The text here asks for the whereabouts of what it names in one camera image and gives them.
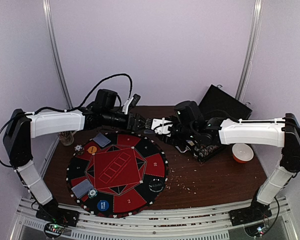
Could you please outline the dealt playing card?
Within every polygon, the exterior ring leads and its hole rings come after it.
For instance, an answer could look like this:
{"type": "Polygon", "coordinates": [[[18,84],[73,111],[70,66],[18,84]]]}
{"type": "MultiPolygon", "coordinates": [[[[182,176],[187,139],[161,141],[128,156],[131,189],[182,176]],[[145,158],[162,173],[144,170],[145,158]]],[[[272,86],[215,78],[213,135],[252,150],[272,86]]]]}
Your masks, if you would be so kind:
{"type": "Polygon", "coordinates": [[[95,138],[95,142],[101,147],[104,148],[106,145],[110,144],[112,141],[106,136],[98,135],[95,138]]]}
{"type": "Polygon", "coordinates": [[[103,147],[107,146],[109,143],[111,143],[111,140],[108,139],[101,132],[99,132],[92,140],[94,142],[96,142],[101,148],[103,148],[103,147]]]}
{"type": "Polygon", "coordinates": [[[71,188],[71,191],[74,193],[76,198],[80,199],[82,198],[85,194],[87,194],[90,190],[92,190],[94,187],[90,183],[89,180],[85,179],[79,184],[73,186],[71,188]]]}

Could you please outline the orange big blind button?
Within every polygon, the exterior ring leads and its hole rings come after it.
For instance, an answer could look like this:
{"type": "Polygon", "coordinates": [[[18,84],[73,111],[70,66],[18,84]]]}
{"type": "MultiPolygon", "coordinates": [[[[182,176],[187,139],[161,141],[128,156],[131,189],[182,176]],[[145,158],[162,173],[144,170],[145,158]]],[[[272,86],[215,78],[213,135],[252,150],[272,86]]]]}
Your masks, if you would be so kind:
{"type": "Polygon", "coordinates": [[[98,148],[96,146],[90,146],[87,149],[87,152],[90,153],[90,154],[95,154],[97,151],[98,151],[98,148]]]}

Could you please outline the poker chip stack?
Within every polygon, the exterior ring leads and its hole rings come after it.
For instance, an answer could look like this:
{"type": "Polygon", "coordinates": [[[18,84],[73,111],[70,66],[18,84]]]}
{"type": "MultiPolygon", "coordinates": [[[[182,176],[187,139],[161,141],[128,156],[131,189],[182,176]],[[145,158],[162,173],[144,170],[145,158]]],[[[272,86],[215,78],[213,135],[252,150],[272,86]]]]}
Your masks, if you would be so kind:
{"type": "Polygon", "coordinates": [[[87,194],[90,199],[93,199],[98,195],[98,191],[95,188],[92,188],[88,191],[87,194]]]}
{"type": "Polygon", "coordinates": [[[75,147],[74,147],[74,152],[76,155],[83,155],[84,152],[85,152],[85,149],[84,147],[81,145],[81,144],[77,144],[75,147]]]}

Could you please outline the clear dealer button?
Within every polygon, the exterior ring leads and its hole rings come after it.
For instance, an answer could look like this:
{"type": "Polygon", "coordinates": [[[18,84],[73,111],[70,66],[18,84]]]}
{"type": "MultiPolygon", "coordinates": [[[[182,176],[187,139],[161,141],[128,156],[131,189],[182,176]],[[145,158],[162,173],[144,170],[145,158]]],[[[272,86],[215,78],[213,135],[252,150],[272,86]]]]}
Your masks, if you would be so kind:
{"type": "Polygon", "coordinates": [[[148,188],[153,193],[160,193],[165,188],[165,183],[162,179],[153,178],[148,184],[148,188]]]}

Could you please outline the blue small blind button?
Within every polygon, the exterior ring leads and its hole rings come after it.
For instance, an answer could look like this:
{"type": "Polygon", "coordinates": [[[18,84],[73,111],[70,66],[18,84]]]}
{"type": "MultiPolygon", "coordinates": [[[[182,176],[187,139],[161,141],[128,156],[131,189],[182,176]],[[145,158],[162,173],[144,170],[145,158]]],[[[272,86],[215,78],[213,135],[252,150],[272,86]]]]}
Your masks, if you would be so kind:
{"type": "Polygon", "coordinates": [[[104,211],[107,211],[109,209],[110,205],[109,205],[109,202],[107,200],[100,200],[98,203],[97,203],[97,209],[100,211],[100,212],[104,212],[104,211]]]}

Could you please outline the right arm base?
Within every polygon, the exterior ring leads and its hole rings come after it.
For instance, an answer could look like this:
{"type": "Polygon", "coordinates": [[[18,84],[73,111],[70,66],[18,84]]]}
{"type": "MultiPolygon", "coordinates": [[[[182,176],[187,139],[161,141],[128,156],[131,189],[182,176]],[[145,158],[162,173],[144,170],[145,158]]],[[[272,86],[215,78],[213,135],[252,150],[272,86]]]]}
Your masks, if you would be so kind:
{"type": "Polygon", "coordinates": [[[256,221],[261,221],[264,217],[271,217],[271,209],[266,207],[244,207],[234,209],[229,212],[229,218],[232,226],[245,225],[256,221]]]}

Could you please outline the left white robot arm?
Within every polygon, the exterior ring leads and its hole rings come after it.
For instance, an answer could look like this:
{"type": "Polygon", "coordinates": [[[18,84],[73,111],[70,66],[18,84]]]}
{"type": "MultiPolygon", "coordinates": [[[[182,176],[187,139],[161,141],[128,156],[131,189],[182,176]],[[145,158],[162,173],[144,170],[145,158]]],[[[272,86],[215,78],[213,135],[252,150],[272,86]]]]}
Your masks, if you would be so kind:
{"type": "Polygon", "coordinates": [[[124,130],[136,130],[141,117],[131,113],[140,101],[140,95],[130,95],[123,106],[115,107],[118,99],[115,91],[100,89],[95,100],[71,109],[42,107],[26,111],[16,108],[2,128],[2,143],[6,151],[9,166],[18,174],[29,194],[43,206],[42,213],[51,222],[62,218],[62,211],[53,193],[45,183],[37,168],[39,141],[61,132],[80,132],[93,130],[106,125],[124,130]]]}

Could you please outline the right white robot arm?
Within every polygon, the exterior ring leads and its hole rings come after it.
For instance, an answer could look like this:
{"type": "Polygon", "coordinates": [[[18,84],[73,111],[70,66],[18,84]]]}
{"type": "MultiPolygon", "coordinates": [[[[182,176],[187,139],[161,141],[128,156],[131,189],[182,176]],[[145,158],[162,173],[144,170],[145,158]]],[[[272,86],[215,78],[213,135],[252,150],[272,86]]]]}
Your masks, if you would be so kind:
{"type": "Polygon", "coordinates": [[[171,132],[186,143],[193,143],[197,155],[201,146],[262,145],[281,149],[281,159],[256,192],[255,203],[246,210],[249,220],[258,220],[285,185],[300,172],[300,126],[292,113],[283,118],[244,120],[233,117],[204,119],[194,101],[174,106],[178,124],[171,132]]]}

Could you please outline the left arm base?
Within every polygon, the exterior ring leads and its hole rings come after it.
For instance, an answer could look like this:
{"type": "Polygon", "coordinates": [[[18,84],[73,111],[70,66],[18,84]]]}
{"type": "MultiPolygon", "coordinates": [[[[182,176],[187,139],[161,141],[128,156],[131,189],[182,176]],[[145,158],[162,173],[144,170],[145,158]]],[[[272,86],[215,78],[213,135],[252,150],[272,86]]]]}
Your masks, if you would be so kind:
{"type": "Polygon", "coordinates": [[[35,215],[38,219],[52,222],[66,227],[76,227],[80,213],[75,210],[60,208],[58,206],[39,205],[35,215]]]}

